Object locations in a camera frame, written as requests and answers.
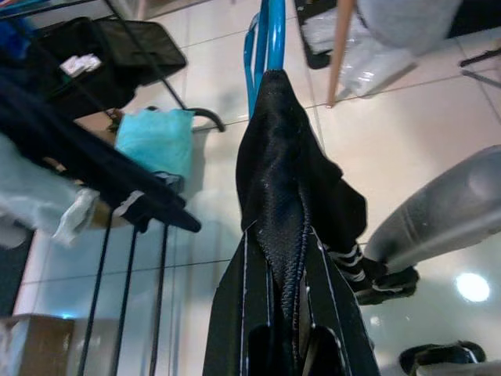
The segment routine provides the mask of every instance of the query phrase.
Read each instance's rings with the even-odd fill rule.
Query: plastic bag
[[[0,159],[0,207],[26,226],[71,244],[91,221],[99,194],[31,163],[2,134]]]
[[[186,110],[142,110],[125,115],[115,147],[150,172],[168,172],[188,179],[194,115]]]
[[[408,49],[395,49],[365,36],[352,43],[344,56],[340,83],[357,96],[368,94],[413,65]]]
[[[306,42],[313,53],[319,54],[330,51],[333,48],[336,22],[336,9],[329,9],[324,13],[308,18],[305,24],[301,26]],[[346,45],[347,48],[350,47],[355,38],[359,38],[360,35],[367,33],[368,31],[364,28],[359,18],[357,16],[352,16]]]
[[[358,0],[370,32],[386,45],[414,55],[432,49],[450,29],[461,0]]]

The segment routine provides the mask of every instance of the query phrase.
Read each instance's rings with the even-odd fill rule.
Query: black fabric
[[[33,237],[33,231],[19,223],[15,226],[23,228],[27,236],[24,242],[15,248],[0,246],[0,317],[13,314]]]
[[[253,225],[249,234],[255,234],[279,291],[284,363],[289,343],[298,362],[298,289],[312,228],[331,251],[343,255],[366,227],[365,199],[341,176],[319,149],[285,72],[266,72],[240,145],[236,186],[242,230]],[[363,274],[359,263],[354,269]]]
[[[400,367],[409,376],[416,376],[419,366],[438,363],[483,363],[486,359],[483,348],[469,341],[458,341],[449,345],[416,346],[407,349],[398,357]]]
[[[499,0],[463,0],[447,38],[501,26]]]
[[[120,82],[126,81],[128,86],[136,87],[158,81],[155,71],[117,20],[97,20],[95,23],[107,42]],[[186,66],[186,58],[161,25],[142,21],[126,21],[126,24],[165,76]]]
[[[50,105],[0,75],[0,132],[35,163],[51,157],[113,209],[131,193],[143,193],[123,215],[140,231],[151,218],[186,230],[200,224],[183,210],[184,200],[113,147],[85,131]]]

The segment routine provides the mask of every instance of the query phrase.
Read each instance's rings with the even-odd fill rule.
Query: turquoise cloth
[[[115,147],[151,172],[189,178],[193,152],[193,111],[142,110],[125,115]]]

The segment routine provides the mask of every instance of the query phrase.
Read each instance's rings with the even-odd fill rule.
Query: gray vacuum cleaner
[[[397,208],[366,245],[367,259],[386,266],[360,304],[409,296],[418,262],[469,247],[501,231],[501,146],[491,146],[441,174]]]

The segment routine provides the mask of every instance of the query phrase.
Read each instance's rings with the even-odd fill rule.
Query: white tiled floor
[[[212,129],[194,136],[193,176],[184,195],[203,229],[198,234],[170,230],[159,375],[201,374],[211,300],[240,239],[234,179],[236,153],[248,118],[242,51],[244,31],[258,4],[259,0],[211,0],[157,19],[189,61],[185,70],[169,78],[173,86],[189,106],[210,108],[229,124],[226,133]],[[326,155],[368,201],[369,225],[361,242],[430,179],[472,153],[501,143],[501,91],[462,77],[457,67],[466,56],[491,48],[493,38],[501,36],[500,29],[445,41],[383,92],[369,99],[346,99],[328,110],[323,106],[328,69],[307,68],[290,6],[287,14],[286,70],[296,95],[308,107]],[[499,80],[493,67],[489,62],[474,69]],[[141,88],[125,110],[146,105],[168,110],[175,103],[156,84]],[[71,370],[81,349],[103,234],[103,230],[89,230],[69,249],[38,234],[16,305],[18,313],[79,319]],[[105,375],[110,366],[106,360],[119,317],[131,236],[130,227],[113,229],[110,235],[87,374]],[[471,340],[482,345],[491,359],[501,357],[501,337],[496,335],[501,309],[500,241],[500,236],[494,236],[422,262],[415,296],[363,308],[383,375],[402,375],[396,365],[398,354],[423,343]],[[158,223],[139,235],[120,375],[147,369],[160,242]],[[473,303],[462,298],[455,287],[461,273],[482,275],[491,289],[489,299]]]

